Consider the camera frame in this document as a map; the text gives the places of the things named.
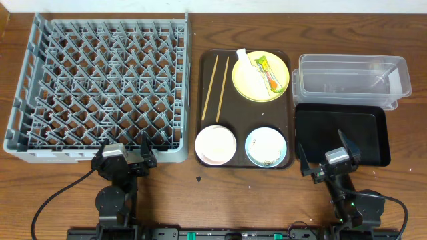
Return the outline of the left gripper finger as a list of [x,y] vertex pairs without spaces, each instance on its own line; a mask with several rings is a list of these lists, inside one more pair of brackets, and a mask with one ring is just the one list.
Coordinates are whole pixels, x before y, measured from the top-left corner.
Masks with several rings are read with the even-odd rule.
[[142,157],[152,157],[152,151],[151,151],[151,147],[149,145],[147,133],[142,134],[140,154]]
[[100,152],[103,152],[103,150],[105,149],[105,147],[109,145],[109,139],[106,139],[103,141],[103,143],[101,144],[101,148],[100,148]]

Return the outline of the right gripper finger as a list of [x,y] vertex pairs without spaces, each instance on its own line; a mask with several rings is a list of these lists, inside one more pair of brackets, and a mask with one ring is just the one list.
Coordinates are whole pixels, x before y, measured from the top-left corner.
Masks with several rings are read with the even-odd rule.
[[311,169],[306,159],[304,148],[302,147],[301,143],[298,144],[298,153],[299,153],[299,159],[300,159],[300,171],[302,176],[310,175]]
[[350,158],[353,160],[361,160],[361,151],[359,147],[349,140],[341,130],[338,130],[338,135]]

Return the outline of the light blue bowl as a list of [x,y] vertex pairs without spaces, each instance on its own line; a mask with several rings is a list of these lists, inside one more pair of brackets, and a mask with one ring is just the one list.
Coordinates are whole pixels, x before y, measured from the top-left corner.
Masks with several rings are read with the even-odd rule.
[[271,127],[259,127],[246,137],[244,149],[254,165],[273,168],[285,160],[289,147],[279,131]]

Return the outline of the white bowl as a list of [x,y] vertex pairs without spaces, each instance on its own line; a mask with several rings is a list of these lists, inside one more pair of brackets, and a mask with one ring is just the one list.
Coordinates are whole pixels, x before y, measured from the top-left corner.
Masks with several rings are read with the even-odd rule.
[[198,158],[208,165],[223,165],[231,160],[237,149],[234,134],[221,125],[202,129],[195,139]]

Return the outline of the green orange snack wrapper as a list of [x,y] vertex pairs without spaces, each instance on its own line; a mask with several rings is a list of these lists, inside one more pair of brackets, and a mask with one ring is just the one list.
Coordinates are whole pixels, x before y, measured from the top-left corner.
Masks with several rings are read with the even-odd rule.
[[284,91],[284,86],[278,81],[278,79],[274,75],[266,56],[261,56],[260,58],[256,59],[255,62],[260,71],[262,72],[262,75],[264,76],[264,79],[266,80],[270,91],[272,91],[273,93],[282,93]]

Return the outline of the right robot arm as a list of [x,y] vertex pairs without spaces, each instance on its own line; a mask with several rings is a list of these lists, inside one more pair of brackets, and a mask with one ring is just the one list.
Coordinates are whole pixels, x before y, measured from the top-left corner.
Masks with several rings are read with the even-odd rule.
[[324,161],[311,168],[301,144],[298,145],[300,171],[315,184],[325,183],[334,206],[334,214],[347,229],[371,229],[381,225],[385,200],[378,192],[357,191],[350,178],[361,163],[360,148],[339,130],[340,148],[324,154]]

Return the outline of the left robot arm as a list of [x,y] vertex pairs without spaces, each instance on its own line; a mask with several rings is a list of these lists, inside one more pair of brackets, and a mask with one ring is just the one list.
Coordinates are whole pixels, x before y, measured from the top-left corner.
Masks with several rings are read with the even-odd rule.
[[91,168],[111,182],[95,198],[99,212],[96,239],[141,239],[141,227],[136,218],[137,179],[149,175],[157,166],[148,140],[143,134],[139,153],[128,151],[124,144],[108,140],[91,160]]

